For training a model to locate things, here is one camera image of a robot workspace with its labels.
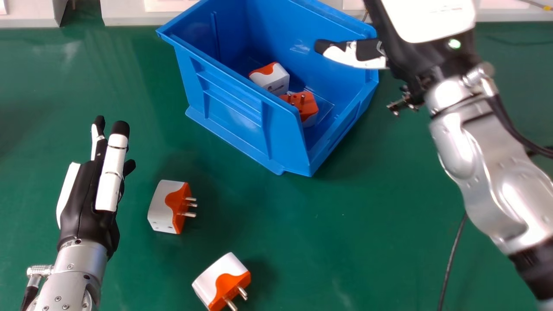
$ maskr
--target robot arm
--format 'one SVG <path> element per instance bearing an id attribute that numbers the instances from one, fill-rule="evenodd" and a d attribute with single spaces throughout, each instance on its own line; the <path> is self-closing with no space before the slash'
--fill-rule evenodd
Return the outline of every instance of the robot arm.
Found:
<path id="1" fill-rule="evenodd" d="M 54 265 L 27 269 L 22 311 L 98 309 L 106 264 L 119 244 L 116 216 L 123 180 L 136 166 L 133 160 L 124 162 L 129 125 L 116 122 L 109 141 L 104 127 L 98 116 L 91 131 L 91 160 L 69 166 L 56 210 L 58 257 Z M 48 281 L 36 296 L 44 277 Z"/>
<path id="2" fill-rule="evenodd" d="M 319 40 L 316 51 L 367 69 L 385 67 L 378 52 L 387 57 L 392 75 L 406 82 L 402 99 L 388 107 L 399 115 L 427 106 L 439 160 L 461 189 L 469 218 L 514 263 L 540 309 L 553 310 L 553 183 L 525 147 L 553 153 L 510 122 L 493 68 L 474 47 L 472 0 L 364 1 L 378 39 Z"/>

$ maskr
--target green led indicator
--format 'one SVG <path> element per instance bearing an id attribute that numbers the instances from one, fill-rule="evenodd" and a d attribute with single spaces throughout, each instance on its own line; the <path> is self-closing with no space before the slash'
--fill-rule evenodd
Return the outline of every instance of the green led indicator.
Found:
<path id="1" fill-rule="evenodd" d="M 461 42 L 457 39 L 450 39 L 447 45 L 449 45 L 449 47 L 453 50 L 458 50 L 461 48 Z"/>

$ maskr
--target green tabletop surface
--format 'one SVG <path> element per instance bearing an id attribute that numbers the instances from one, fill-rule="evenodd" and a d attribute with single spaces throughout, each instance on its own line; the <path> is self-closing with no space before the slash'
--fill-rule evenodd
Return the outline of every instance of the green tabletop surface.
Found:
<path id="1" fill-rule="evenodd" d="M 478 51 L 518 128 L 553 144 L 553 24 L 481 24 Z M 191 284 L 233 252 L 252 273 L 240 310 L 433 311 L 463 200 L 440 166 L 429 115 L 369 110 L 312 178 L 277 176 L 188 119 L 172 47 L 155 27 L 107 28 L 78 2 L 59 29 L 0 31 L 0 310 L 19 310 L 34 264 L 53 263 L 56 203 L 67 167 L 90 157 L 90 124 L 131 125 L 137 170 L 119 205 L 119 250 L 102 311 L 203 310 Z M 535 161 L 549 174 L 553 162 Z M 154 232 L 159 180 L 191 185 L 196 219 Z M 472 224 L 446 297 L 449 311 L 535 310 L 512 264 Z"/>

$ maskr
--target blue plastic bin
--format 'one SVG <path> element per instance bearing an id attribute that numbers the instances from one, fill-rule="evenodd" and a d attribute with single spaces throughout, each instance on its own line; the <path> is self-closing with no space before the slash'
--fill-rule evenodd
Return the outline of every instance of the blue plastic bin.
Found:
<path id="1" fill-rule="evenodd" d="M 316 0 L 202 0 L 157 30 L 175 47 L 190 107 L 186 115 L 275 174 L 312 176 L 367 109 L 378 72 L 335 63 L 317 39 L 374 38 L 375 30 Z M 278 61 L 290 91 L 311 91 L 317 124 L 251 82 Z"/>

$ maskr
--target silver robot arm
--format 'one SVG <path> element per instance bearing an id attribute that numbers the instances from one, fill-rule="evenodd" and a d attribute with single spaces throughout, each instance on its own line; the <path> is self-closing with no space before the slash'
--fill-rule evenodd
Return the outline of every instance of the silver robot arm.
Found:
<path id="1" fill-rule="evenodd" d="M 525 148 L 553 152 L 524 138 L 505 112 L 493 67 L 476 53 L 472 0 L 364 2 L 378 38 L 322 39 L 315 50 L 357 68 L 389 68 L 406 82 L 388 108 L 398 116 L 428 107 L 439 160 L 469 218 L 514 263 L 540 310 L 553 311 L 553 184 Z"/>
<path id="2" fill-rule="evenodd" d="M 91 160 L 69 166 L 56 209 L 58 257 L 54 265 L 27 269 L 22 311 L 89 311 L 100 306 L 106 264 L 119 244 L 117 203 L 124 177 L 136 167 L 133 160 L 124 161 L 129 125 L 116 122 L 109 141 L 104 127 L 104 118 L 98 116 L 91 130 Z"/>

